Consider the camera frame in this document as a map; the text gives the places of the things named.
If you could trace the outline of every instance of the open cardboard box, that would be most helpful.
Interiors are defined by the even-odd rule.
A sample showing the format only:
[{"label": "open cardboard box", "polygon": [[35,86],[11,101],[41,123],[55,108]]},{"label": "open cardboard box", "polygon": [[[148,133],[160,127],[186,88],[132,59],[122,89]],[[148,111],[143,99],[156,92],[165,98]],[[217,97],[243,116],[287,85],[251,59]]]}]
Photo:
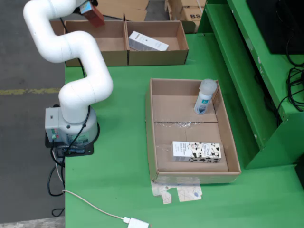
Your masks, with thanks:
[{"label": "open cardboard box", "polygon": [[130,49],[130,66],[182,65],[185,64],[189,47],[180,21],[126,21],[129,37],[133,31],[169,45],[167,51],[136,51]]},{"label": "open cardboard box", "polygon": [[[230,183],[241,173],[220,87],[204,115],[193,108],[200,80],[151,79],[146,94],[150,178],[158,183]],[[171,161],[172,141],[220,143],[219,163]]]},{"label": "open cardboard box", "polygon": [[[126,66],[129,43],[123,21],[107,20],[105,25],[95,28],[87,20],[65,21],[68,32],[85,31],[96,40],[107,66]],[[67,67],[79,67],[79,61],[66,62]]]}]

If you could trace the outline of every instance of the concrete floor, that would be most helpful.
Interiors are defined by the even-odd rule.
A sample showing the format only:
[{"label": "concrete floor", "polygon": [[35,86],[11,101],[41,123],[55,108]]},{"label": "concrete floor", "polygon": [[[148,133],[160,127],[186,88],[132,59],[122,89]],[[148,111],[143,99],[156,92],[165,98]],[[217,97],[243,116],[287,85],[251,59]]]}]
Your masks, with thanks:
[{"label": "concrete floor", "polygon": [[[58,90],[48,89],[63,86],[64,64],[37,52],[22,15],[27,1],[0,1],[0,223],[49,218],[64,206],[48,195],[54,163],[44,146],[45,108],[58,104]],[[146,20],[169,19],[164,0],[151,0],[147,11]],[[56,175],[51,186],[62,189]]]}]

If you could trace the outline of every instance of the black monitor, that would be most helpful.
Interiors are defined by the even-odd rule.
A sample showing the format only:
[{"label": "black monitor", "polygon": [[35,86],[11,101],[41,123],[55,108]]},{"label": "black monitor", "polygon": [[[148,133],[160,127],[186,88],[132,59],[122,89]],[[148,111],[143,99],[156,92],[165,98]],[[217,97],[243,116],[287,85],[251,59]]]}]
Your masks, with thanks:
[{"label": "black monitor", "polygon": [[260,32],[273,54],[304,54],[304,0],[247,0]]}]

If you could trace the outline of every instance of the white product box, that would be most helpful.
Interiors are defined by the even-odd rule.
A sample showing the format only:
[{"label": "white product box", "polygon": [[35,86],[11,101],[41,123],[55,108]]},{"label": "white product box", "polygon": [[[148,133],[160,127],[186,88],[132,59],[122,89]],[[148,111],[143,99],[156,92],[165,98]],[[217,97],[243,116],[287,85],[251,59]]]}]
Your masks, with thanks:
[{"label": "white product box", "polygon": [[169,47],[168,44],[135,31],[129,36],[129,46],[138,51],[166,51]]},{"label": "white product box", "polygon": [[172,142],[175,162],[218,163],[222,158],[219,143]]}]

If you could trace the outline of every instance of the plastic bottle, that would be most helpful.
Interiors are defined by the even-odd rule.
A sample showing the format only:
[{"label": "plastic bottle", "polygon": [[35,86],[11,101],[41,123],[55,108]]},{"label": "plastic bottle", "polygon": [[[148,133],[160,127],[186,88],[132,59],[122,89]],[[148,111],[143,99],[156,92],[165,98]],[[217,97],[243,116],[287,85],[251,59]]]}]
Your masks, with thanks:
[{"label": "plastic bottle", "polygon": [[196,114],[203,115],[206,112],[210,99],[212,98],[212,94],[215,92],[217,87],[217,83],[211,79],[205,79],[201,82],[199,95],[194,106]]}]

